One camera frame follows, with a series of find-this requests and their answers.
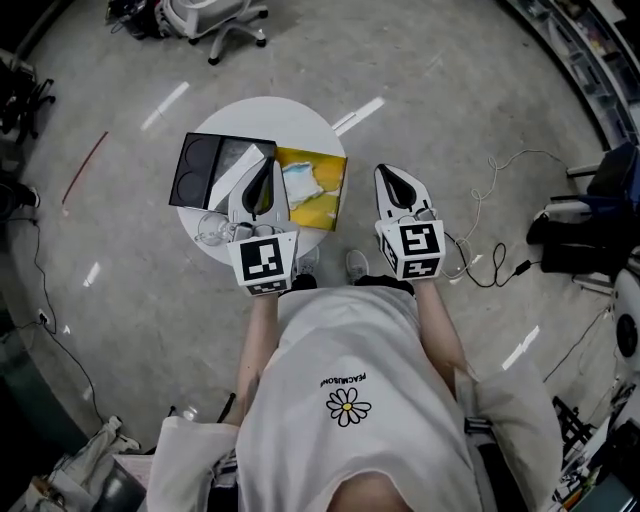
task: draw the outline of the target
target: black cable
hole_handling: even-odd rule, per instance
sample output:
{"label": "black cable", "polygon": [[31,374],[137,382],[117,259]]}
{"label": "black cable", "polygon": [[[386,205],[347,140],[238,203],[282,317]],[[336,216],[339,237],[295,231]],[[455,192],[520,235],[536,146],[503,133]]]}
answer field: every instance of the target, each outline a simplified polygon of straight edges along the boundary
{"label": "black cable", "polygon": [[45,274],[44,270],[40,265],[38,265],[38,253],[40,252],[40,226],[38,226],[38,222],[35,219],[31,219],[31,223],[38,230],[38,237],[36,239],[36,254],[33,257],[33,264],[42,274],[42,289],[44,291],[44,297],[47,300],[47,306],[49,306],[49,311],[51,311],[51,318],[53,319],[53,334],[58,333],[58,319],[56,318],[56,312],[51,305],[51,300],[49,299],[49,292],[47,292],[47,274]]}
{"label": "black cable", "polygon": [[89,374],[85,371],[84,366],[82,366],[82,364],[80,364],[80,361],[78,361],[71,352],[69,352],[67,350],[67,348],[60,343],[56,337],[53,335],[53,333],[47,329],[46,325],[43,325],[44,330],[47,331],[47,334],[51,337],[51,339],[56,343],[56,345],[58,345],[62,350],[64,350],[66,352],[66,354],[73,359],[74,363],[76,363],[78,365],[78,367],[80,368],[80,370],[82,370],[82,373],[84,373],[84,376],[87,378],[87,381],[89,382],[89,387],[91,388],[91,399],[93,401],[93,409],[96,412],[96,416],[98,417],[98,419],[100,420],[100,423],[104,423],[104,418],[102,417],[102,414],[100,414],[100,411],[98,410],[98,404],[96,403],[96,390],[93,387],[93,382],[91,381],[91,378],[89,377]]}
{"label": "black cable", "polygon": [[9,335],[12,332],[21,331],[22,329],[26,329],[27,327],[31,327],[32,325],[42,325],[42,323],[43,323],[42,320],[40,320],[39,322],[34,320],[33,322],[29,322],[28,324],[25,324],[25,325],[16,325],[13,327],[13,329],[5,333],[4,338],[0,340],[0,344],[4,344],[4,342],[9,339]]}
{"label": "black cable", "polygon": [[229,411],[231,411],[231,406],[233,405],[235,399],[236,394],[231,393],[229,395],[229,398],[227,399],[227,403],[224,404],[224,409],[222,409],[222,412],[220,413],[220,416],[218,417],[218,421],[216,421],[216,423],[222,423],[224,419],[229,415]]}
{"label": "black cable", "polygon": [[598,407],[600,407],[600,404],[602,403],[602,401],[607,397],[607,395],[609,393],[611,393],[611,391],[613,391],[612,388],[607,389],[607,391],[605,392],[604,395],[602,395],[602,397],[600,398],[600,400],[598,400],[598,403],[596,404],[595,409],[593,410],[593,412],[591,413],[591,416],[589,416],[589,418],[587,419],[587,421],[585,423],[591,423],[591,420],[593,419],[593,417],[596,415],[596,412],[598,412]]}
{"label": "black cable", "polygon": [[605,308],[602,311],[599,311],[598,314],[596,315],[596,317],[591,321],[591,323],[589,324],[589,327],[587,327],[585,329],[585,331],[582,333],[582,336],[580,336],[580,338],[578,339],[578,341],[576,341],[573,346],[569,349],[569,352],[566,353],[566,355],[560,359],[560,362],[555,366],[555,368],[553,370],[551,370],[551,373],[549,373],[549,375],[547,375],[544,378],[543,382],[547,382],[547,380],[549,380],[549,377],[551,377],[558,368],[560,368],[560,366],[562,365],[562,363],[564,363],[567,358],[571,355],[571,352],[573,352],[575,350],[575,348],[580,345],[580,343],[582,343],[582,340],[584,340],[585,336],[589,333],[589,331],[591,330],[591,328],[596,324],[596,322],[598,321],[598,319],[604,314],[605,311],[607,311],[609,308]]}
{"label": "black cable", "polygon": [[31,225],[33,225],[37,230],[38,230],[38,236],[36,238],[36,253],[33,256],[33,264],[36,266],[36,268],[40,271],[40,273],[42,274],[42,290],[44,291],[44,297],[47,301],[47,306],[49,307],[49,310],[51,311],[51,318],[53,319],[53,334],[57,334],[58,333],[58,319],[56,318],[56,312],[53,309],[53,306],[51,305],[51,300],[49,299],[49,292],[47,292],[47,274],[45,274],[44,270],[42,269],[42,267],[38,264],[38,254],[40,253],[40,226],[38,225],[38,221],[36,219],[33,218],[28,218],[28,217],[16,217],[13,219],[6,219],[3,220],[2,223],[7,223],[7,222],[16,222],[16,221],[27,221],[30,222]]}
{"label": "black cable", "polygon": [[[498,288],[502,288],[509,281],[511,281],[511,279],[514,278],[515,276],[524,274],[527,270],[531,268],[532,265],[538,265],[540,263],[539,261],[534,261],[532,263],[531,261],[526,260],[520,265],[518,265],[516,269],[513,271],[513,273],[509,277],[507,277],[507,279],[504,282],[499,283],[498,272],[502,268],[502,265],[504,265],[504,260],[507,257],[507,246],[504,245],[502,242],[498,242],[496,246],[493,248],[493,256],[492,256],[493,266],[494,266],[493,281],[490,284],[484,284],[479,282],[475,277],[471,275],[471,272],[469,272],[469,266],[467,265],[467,259],[464,257],[464,251],[462,250],[462,247],[460,247],[460,245],[456,243],[455,239],[449,233],[445,231],[444,234],[449,238],[449,240],[453,242],[453,245],[455,245],[458,248],[458,252],[460,253],[460,257],[462,258],[462,263],[464,263],[464,266],[465,266],[466,274],[480,288],[493,288],[494,286],[497,286]],[[502,247],[502,258],[498,262],[497,254],[498,254],[498,249],[500,249],[500,247]]]}
{"label": "black cable", "polygon": [[100,420],[100,423],[104,423],[104,418],[100,414],[100,411],[98,410],[98,404],[96,403],[96,390],[93,387],[93,382],[91,381],[91,378],[89,377],[89,374],[85,371],[85,369],[82,366],[82,364],[80,364],[80,361],[78,361],[73,356],[73,354],[71,352],[69,352],[66,349],[66,347],[62,343],[60,343],[54,336],[58,332],[58,319],[56,317],[56,312],[53,309],[53,306],[51,305],[51,300],[49,299],[49,293],[47,292],[47,274],[45,273],[43,268],[38,264],[38,253],[40,252],[40,226],[38,226],[38,222],[36,221],[36,219],[28,219],[28,218],[8,219],[8,221],[17,221],[17,220],[29,221],[38,230],[38,237],[36,239],[36,253],[35,253],[34,257],[33,257],[33,263],[36,266],[36,268],[40,271],[40,273],[42,274],[42,289],[44,290],[44,296],[45,296],[45,298],[47,300],[47,305],[49,306],[49,310],[51,311],[51,317],[53,318],[53,329],[50,330],[47,327],[47,324],[45,323],[44,319],[41,319],[40,322],[38,322],[38,321],[30,322],[30,323],[26,324],[23,327],[16,328],[16,330],[24,329],[25,327],[28,327],[28,326],[33,325],[33,324],[38,324],[38,325],[41,325],[44,328],[45,331],[47,331],[47,334],[51,337],[51,339],[62,350],[64,350],[66,352],[66,354],[71,359],[73,359],[73,361],[78,365],[80,370],[82,370],[82,373],[84,374],[84,376],[87,378],[87,381],[89,382],[89,387],[91,388],[91,398],[92,398],[92,401],[93,401],[93,409],[95,410],[96,416]]}

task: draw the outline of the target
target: daisy print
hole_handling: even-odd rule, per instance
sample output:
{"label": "daisy print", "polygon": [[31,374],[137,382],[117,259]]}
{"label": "daisy print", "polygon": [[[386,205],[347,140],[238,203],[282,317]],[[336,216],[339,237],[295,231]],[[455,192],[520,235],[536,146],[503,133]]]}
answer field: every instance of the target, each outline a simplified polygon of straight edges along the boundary
{"label": "daisy print", "polygon": [[335,393],[329,394],[330,400],[327,407],[331,410],[331,417],[338,420],[338,425],[346,427],[351,423],[360,423],[360,420],[367,417],[367,412],[371,409],[369,402],[356,402],[358,390],[349,388],[345,391],[340,388]]}

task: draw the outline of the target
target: wire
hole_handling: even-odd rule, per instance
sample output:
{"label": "wire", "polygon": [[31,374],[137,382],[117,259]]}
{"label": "wire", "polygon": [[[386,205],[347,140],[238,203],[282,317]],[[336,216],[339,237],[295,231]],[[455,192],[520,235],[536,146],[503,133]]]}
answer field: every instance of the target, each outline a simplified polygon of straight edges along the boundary
{"label": "wire", "polygon": [[78,365],[78,367],[80,368],[80,370],[82,370],[82,373],[84,374],[84,376],[87,378],[87,381],[89,382],[89,387],[91,388],[91,398],[93,401],[93,409],[96,413],[96,416],[98,417],[98,419],[100,420],[100,423],[104,423],[104,418],[102,417],[102,415],[100,414],[100,411],[98,410],[98,405],[96,403],[96,390],[93,386],[93,382],[91,380],[91,378],[89,377],[89,374],[86,372],[86,370],[84,369],[84,367],[82,366],[82,364],[80,364],[80,361],[78,361],[74,355],[69,352],[67,350],[67,348],[60,343],[56,337],[55,334],[57,334],[57,330],[58,330],[58,319],[56,318],[56,312],[53,309],[53,306],[51,305],[51,300],[49,299],[49,293],[47,292],[47,274],[45,273],[44,269],[38,264],[38,253],[40,252],[40,226],[38,226],[38,222],[36,221],[36,219],[28,219],[28,218],[18,218],[18,219],[9,219],[9,220],[24,220],[24,221],[29,221],[33,226],[35,226],[35,228],[38,230],[38,236],[36,239],[36,252],[35,255],[33,257],[33,263],[35,264],[36,268],[40,271],[40,273],[42,274],[42,289],[44,290],[44,296],[47,300],[47,305],[49,306],[49,310],[51,311],[51,317],[53,318],[53,329],[49,329],[47,327],[47,324],[44,322],[44,320],[41,320],[40,322],[38,321],[33,321],[30,322],[20,328],[16,328],[16,330],[19,329],[24,329],[25,327],[29,327],[30,325],[34,325],[34,324],[38,324],[41,325],[42,328],[47,332],[47,334],[51,337],[51,339],[62,349],[65,351],[65,353],[71,358],[73,359],[73,361]]}
{"label": "wire", "polygon": [[595,408],[593,409],[593,412],[591,413],[591,416],[589,416],[589,418],[587,419],[587,421],[585,423],[591,423],[591,420],[596,415],[596,412],[598,412],[598,407],[600,407],[600,404],[602,403],[602,401],[606,398],[606,396],[609,393],[611,393],[612,390],[613,390],[613,388],[609,388],[609,389],[607,389],[606,393],[604,395],[602,395],[602,398],[600,398],[600,400],[598,400],[598,403],[596,404]]}
{"label": "wire", "polygon": [[487,191],[486,194],[481,194],[480,191],[477,188],[472,188],[470,191],[471,197],[478,203],[477,209],[476,209],[476,220],[473,223],[473,226],[471,226],[471,229],[469,230],[469,232],[466,234],[466,236],[463,236],[461,238],[457,238],[457,239],[453,239],[453,242],[456,244],[456,246],[462,251],[461,246],[463,244],[466,244],[467,247],[469,248],[469,263],[464,264],[464,268],[462,270],[460,270],[457,274],[450,276],[448,275],[446,272],[442,272],[446,277],[448,277],[449,279],[457,279],[458,277],[460,277],[462,274],[464,274],[467,269],[469,268],[469,266],[471,265],[471,262],[473,262],[474,257],[473,257],[473,249],[471,247],[471,243],[469,242],[469,238],[471,237],[471,235],[473,235],[474,231],[476,230],[476,228],[478,227],[478,224],[480,223],[480,212],[482,211],[482,202],[487,199],[495,190],[496,188],[496,183],[498,181],[498,172],[502,171],[503,169],[506,169],[507,167],[509,167],[509,165],[511,165],[511,163],[518,158],[519,156],[525,154],[525,153],[544,153],[545,155],[547,155],[548,157],[554,159],[556,162],[560,162],[562,165],[564,165],[565,169],[568,169],[569,166],[567,164],[565,164],[562,160],[560,160],[557,156],[552,155],[551,153],[549,153],[548,151],[545,151],[543,149],[523,149],[522,151],[520,151],[519,153],[516,153],[515,155],[513,155],[511,158],[509,158],[509,160],[507,160],[507,162],[503,165],[498,165],[495,158],[493,158],[492,156],[490,156],[487,159],[487,163],[489,164],[489,167],[491,167],[493,169],[493,181],[491,182],[491,187],[489,188],[489,190]]}
{"label": "wire", "polygon": [[582,333],[582,336],[580,336],[580,338],[578,339],[578,341],[576,341],[573,346],[569,349],[569,352],[566,353],[566,355],[560,360],[560,362],[555,366],[555,368],[553,370],[551,370],[551,373],[549,373],[549,375],[547,375],[544,378],[543,382],[547,382],[549,380],[549,377],[551,377],[558,368],[560,368],[560,366],[562,365],[562,363],[564,363],[567,358],[571,355],[571,352],[574,351],[574,349],[580,345],[580,343],[582,343],[582,340],[584,340],[585,336],[589,333],[589,331],[591,330],[591,328],[595,325],[595,323],[598,321],[598,319],[606,312],[609,310],[609,307],[607,306],[606,308],[604,308],[603,310],[599,311],[598,314],[596,315],[596,317],[591,321],[591,323],[589,324],[589,327],[587,327],[585,329],[585,331]]}
{"label": "wire", "polygon": [[[589,340],[589,343],[587,343],[587,346],[584,347],[584,350],[582,351],[582,354],[580,354],[580,359],[578,359],[578,373],[581,376],[584,376],[584,368],[582,367],[582,360],[584,359],[584,356],[589,352],[589,348],[591,348],[591,345],[593,345],[593,342],[596,339],[596,335],[600,332],[600,326],[598,326],[598,328],[596,329],[596,332],[593,333],[593,336],[591,337],[591,339]],[[613,357],[617,360],[618,358],[616,357],[616,347],[618,345],[614,344],[613,346]]]}
{"label": "wire", "polygon": [[74,355],[71,352],[69,352],[69,350],[67,350],[67,348],[56,339],[56,337],[53,335],[53,333],[49,329],[47,329],[46,325],[43,325],[43,328],[44,328],[45,331],[47,331],[47,334],[56,343],[56,345],[58,345],[62,350],[64,350],[66,352],[66,354],[71,359],[73,359],[73,361],[78,365],[80,370],[82,370],[82,373],[84,373],[84,376],[87,378],[87,381],[89,382],[89,387],[91,388],[91,399],[92,399],[92,402],[93,402],[93,409],[94,409],[94,411],[96,413],[96,416],[100,420],[100,423],[104,423],[104,418],[102,417],[102,414],[100,414],[100,411],[98,410],[98,404],[96,403],[96,389],[93,387],[93,382],[91,381],[91,377],[89,377],[89,374],[84,369],[84,366],[82,366],[82,364],[80,364],[80,361],[78,361],[74,357]]}
{"label": "wire", "polygon": [[[449,240],[451,240],[452,242],[455,243],[454,238],[449,233],[447,233],[445,231],[444,234],[449,238]],[[509,281],[511,281],[511,279],[514,278],[515,276],[519,276],[521,274],[524,274],[527,270],[529,270],[531,268],[532,265],[540,264],[539,261],[534,261],[532,263],[531,261],[526,260],[523,263],[521,263],[520,265],[518,265],[516,267],[516,269],[513,271],[513,273],[509,277],[507,277],[507,279],[504,282],[499,283],[498,282],[498,272],[502,268],[502,265],[504,265],[504,260],[507,257],[507,246],[504,245],[502,242],[498,242],[496,244],[496,246],[494,247],[494,249],[493,249],[493,267],[494,267],[494,270],[493,270],[493,281],[491,283],[489,283],[489,284],[485,284],[485,283],[479,282],[475,277],[473,277],[471,275],[471,272],[469,271],[469,265],[467,265],[467,260],[464,257],[464,252],[462,250],[462,247],[460,247],[459,245],[456,245],[456,247],[458,248],[458,252],[460,253],[460,257],[462,258],[462,262],[464,264],[463,272],[466,272],[467,275],[469,276],[469,278],[475,284],[477,284],[480,288],[493,288],[494,286],[497,286],[498,288],[502,288]],[[500,249],[500,247],[502,247],[502,259],[500,259],[500,261],[498,261],[497,254],[498,254],[498,249]]]}
{"label": "wire", "polygon": [[16,221],[26,221],[31,223],[32,226],[34,226],[37,230],[38,230],[38,236],[36,238],[36,253],[33,256],[33,264],[36,266],[36,268],[40,271],[40,273],[42,274],[42,290],[44,291],[44,297],[47,301],[47,306],[49,307],[49,310],[51,311],[51,318],[53,319],[53,334],[57,334],[58,332],[58,319],[56,318],[56,312],[53,309],[53,306],[51,305],[51,300],[49,299],[49,292],[47,292],[47,274],[45,274],[44,270],[42,269],[42,267],[38,264],[38,254],[40,253],[40,226],[38,225],[38,221],[34,218],[28,218],[28,217],[17,217],[14,219],[6,219],[4,221],[2,221],[2,223],[6,223],[6,222],[16,222]]}
{"label": "wire", "polygon": [[53,319],[53,331],[52,332],[53,332],[53,334],[57,334],[57,332],[58,332],[58,319],[56,318],[56,312],[54,311],[53,306],[51,305],[51,300],[49,299],[49,292],[47,292],[47,274],[45,274],[45,272],[42,269],[42,267],[38,264],[38,253],[40,252],[40,226],[38,226],[38,223],[36,222],[35,219],[31,219],[31,223],[38,230],[38,237],[36,239],[36,253],[33,256],[33,264],[36,266],[36,268],[42,274],[42,290],[44,291],[44,297],[47,300],[47,306],[49,306],[49,311],[51,311],[51,318]]}
{"label": "wire", "polygon": [[25,324],[25,325],[14,326],[13,329],[11,329],[10,331],[7,331],[4,334],[4,337],[0,340],[0,344],[4,344],[4,342],[9,339],[9,336],[11,335],[11,333],[21,331],[23,329],[26,329],[27,327],[31,327],[32,325],[42,325],[42,323],[43,323],[42,320],[40,320],[39,322],[34,320],[33,322],[29,322],[28,324]]}

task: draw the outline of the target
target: gray floor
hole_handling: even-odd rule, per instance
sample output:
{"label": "gray floor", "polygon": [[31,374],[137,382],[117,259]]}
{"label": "gray floor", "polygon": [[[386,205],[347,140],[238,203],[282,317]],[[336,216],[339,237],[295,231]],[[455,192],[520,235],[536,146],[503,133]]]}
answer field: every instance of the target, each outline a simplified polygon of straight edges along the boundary
{"label": "gray floor", "polygon": [[[282,96],[332,124],[376,96],[385,99],[342,136],[350,191],[337,232],[321,246],[325,285],[343,282],[342,257],[354,245],[374,270],[385,271],[372,236],[372,172],[380,162],[419,176],[447,230],[462,236],[475,217],[470,188],[490,186],[489,156],[502,163],[538,148],[580,165],[601,151],[564,77],[493,0],[274,0],[263,23],[268,46],[234,43],[216,68],[207,65],[209,40],[191,47],[110,34],[104,5],[75,2],[32,55],[40,75],[55,78],[58,102],[25,180],[42,195],[39,261],[59,329],[70,329],[59,339],[94,380],[103,413],[120,416],[145,446],[154,443],[170,404],[220,410],[246,327],[250,300],[230,268],[196,247],[167,205],[185,132],[216,110],[252,96]],[[183,81],[186,93],[141,131]],[[109,135],[65,211],[63,194],[104,131]],[[509,248],[505,274],[526,258],[537,260],[539,252],[524,243],[531,218],[548,196],[568,192],[562,166],[544,155],[525,155],[502,171],[471,239],[484,255],[474,274],[490,279],[498,241]],[[35,232],[14,225],[11,236],[32,309],[44,307],[32,262]],[[96,262],[100,273],[85,287]],[[479,289],[466,278],[439,285],[479,375],[499,370],[536,326],[528,354],[548,373],[606,305],[568,277],[537,267],[503,289]],[[30,314],[22,311],[19,320]],[[551,394],[580,406],[584,419],[606,403],[600,399],[617,371],[612,332],[610,321],[598,324],[547,383]],[[95,430],[82,374],[42,331],[24,335],[62,403],[87,432]]]}

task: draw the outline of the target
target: electrical outlet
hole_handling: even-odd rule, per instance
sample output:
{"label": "electrical outlet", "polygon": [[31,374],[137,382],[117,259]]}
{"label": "electrical outlet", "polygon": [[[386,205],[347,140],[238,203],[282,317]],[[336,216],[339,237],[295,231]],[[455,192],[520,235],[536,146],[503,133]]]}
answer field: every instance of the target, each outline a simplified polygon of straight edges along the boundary
{"label": "electrical outlet", "polygon": [[49,317],[42,311],[42,308],[38,310],[38,319],[41,320],[44,325],[49,324]]}

